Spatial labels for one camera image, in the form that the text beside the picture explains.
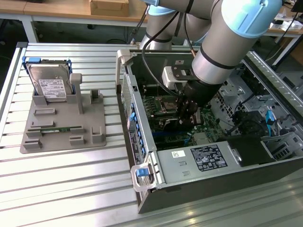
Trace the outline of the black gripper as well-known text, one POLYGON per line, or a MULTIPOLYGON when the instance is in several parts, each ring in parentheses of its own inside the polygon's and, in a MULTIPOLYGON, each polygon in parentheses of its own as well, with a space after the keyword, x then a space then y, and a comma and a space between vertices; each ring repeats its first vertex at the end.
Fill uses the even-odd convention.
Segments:
POLYGON ((217 93, 222 84, 211 85, 197 80, 189 80, 177 99, 177 117, 179 125, 197 125, 196 113, 217 93))

